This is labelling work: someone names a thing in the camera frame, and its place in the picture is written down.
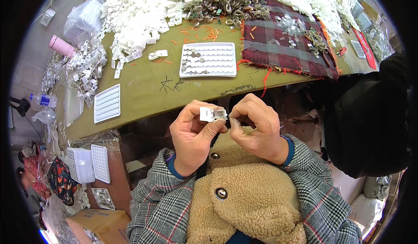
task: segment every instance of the plastic water bottle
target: plastic water bottle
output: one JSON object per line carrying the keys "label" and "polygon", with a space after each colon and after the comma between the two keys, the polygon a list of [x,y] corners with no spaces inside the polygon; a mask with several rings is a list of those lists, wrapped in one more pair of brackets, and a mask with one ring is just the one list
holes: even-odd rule
{"label": "plastic water bottle", "polygon": [[58,101],[54,95],[46,95],[43,93],[31,93],[30,99],[39,105],[49,106],[51,108],[55,108]]}

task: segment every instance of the green table surface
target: green table surface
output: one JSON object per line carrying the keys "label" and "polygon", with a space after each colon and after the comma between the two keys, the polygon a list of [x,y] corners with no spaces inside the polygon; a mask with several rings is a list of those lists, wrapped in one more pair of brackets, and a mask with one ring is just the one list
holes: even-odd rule
{"label": "green table surface", "polygon": [[[119,79],[114,79],[115,70],[111,68],[110,59],[112,52],[110,46],[113,42],[113,33],[106,34],[102,40],[107,53],[108,63],[103,67],[103,75],[99,80],[99,88],[97,93],[106,90],[113,85],[120,83],[121,90],[121,114],[116,118],[102,121],[99,123],[93,122],[93,106],[84,107],[83,114],[74,123],[65,129],[66,138],[64,140],[64,133],[60,133],[60,144],[65,143],[68,138],[84,138],[93,134],[102,132],[104,130],[116,128],[124,124],[139,120],[141,118],[160,114],[165,111],[170,111],[180,108],[191,102],[192,100],[213,100],[228,95],[247,93],[250,91],[264,89],[263,78],[266,75],[266,70],[253,66],[242,65],[238,70],[237,76],[229,77],[193,77],[183,78],[179,77],[180,55],[181,48],[184,44],[184,38],[188,37],[195,42],[211,42],[212,40],[204,37],[208,35],[206,30],[202,28],[204,24],[198,27],[198,31],[188,29],[191,35],[180,33],[180,29],[191,27],[191,22],[185,22],[180,25],[171,27],[170,31],[161,34],[160,40],[156,44],[148,44],[143,51],[143,57],[133,60],[130,63],[125,63],[123,70],[120,73]],[[241,32],[236,30],[231,32],[231,28],[226,24],[218,24],[212,22],[210,25],[222,31],[216,39],[217,42],[233,42],[235,43],[236,61],[242,59],[241,53]],[[344,34],[345,41],[356,39],[355,35],[350,36]],[[343,75],[351,74],[350,65],[356,64],[359,68],[365,71],[372,71],[368,66],[366,59],[358,58],[352,46],[345,44],[347,53],[337,60],[338,67],[342,69]],[[168,57],[160,63],[155,63],[148,59],[148,54],[158,49],[166,49],[169,52]],[[294,73],[275,73],[272,72],[266,85],[268,88],[277,87],[293,83],[301,83],[312,81],[315,78],[308,78],[304,75]],[[56,114],[58,121],[64,122],[63,113],[63,97],[64,89],[62,86],[56,85],[55,93],[59,99],[59,104],[56,107]]]}

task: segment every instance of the pink bottle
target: pink bottle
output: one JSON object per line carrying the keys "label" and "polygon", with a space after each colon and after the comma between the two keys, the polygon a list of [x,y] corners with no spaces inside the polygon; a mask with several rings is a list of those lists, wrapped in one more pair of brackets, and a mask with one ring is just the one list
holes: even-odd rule
{"label": "pink bottle", "polygon": [[55,34],[52,36],[51,41],[48,43],[48,47],[56,51],[57,53],[60,53],[64,56],[70,57],[70,59],[74,56],[76,53],[74,51],[74,47],[72,47],[70,44],[68,44],[63,39],[59,38]]}

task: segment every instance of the gray plaid jacket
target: gray plaid jacket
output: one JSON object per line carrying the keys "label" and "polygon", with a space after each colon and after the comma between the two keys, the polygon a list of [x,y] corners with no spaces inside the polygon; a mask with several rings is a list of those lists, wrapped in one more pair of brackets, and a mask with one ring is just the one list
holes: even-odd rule
{"label": "gray plaid jacket", "polygon": [[[360,229],[347,219],[351,207],[333,187],[327,163],[296,137],[284,136],[292,140],[295,153],[288,166],[279,168],[296,186],[307,242],[361,244]],[[127,226],[131,244],[186,242],[196,175],[176,178],[165,163],[171,153],[161,150],[147,178],[131,192],[132,221]]]}

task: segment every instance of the metal snap button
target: metal snap button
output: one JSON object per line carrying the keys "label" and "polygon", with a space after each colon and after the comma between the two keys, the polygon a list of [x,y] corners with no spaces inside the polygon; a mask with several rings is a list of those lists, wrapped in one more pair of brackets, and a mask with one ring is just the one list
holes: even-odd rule
{"label": "metal snap button", "polygon": [[217,154],[217,153],[212,153],[212,154],[211,154],[211,157],[212,157],[213,159],[219,159],[221,156],[219,156],[219,154]]}
{"label": "metal snap button", "polygon": [[224,200],[224,199],[226,199],[228,197],[227,191],[225,189],[223,189],[223,188],[217,188],[215,190],[215,195],[220,200]]}

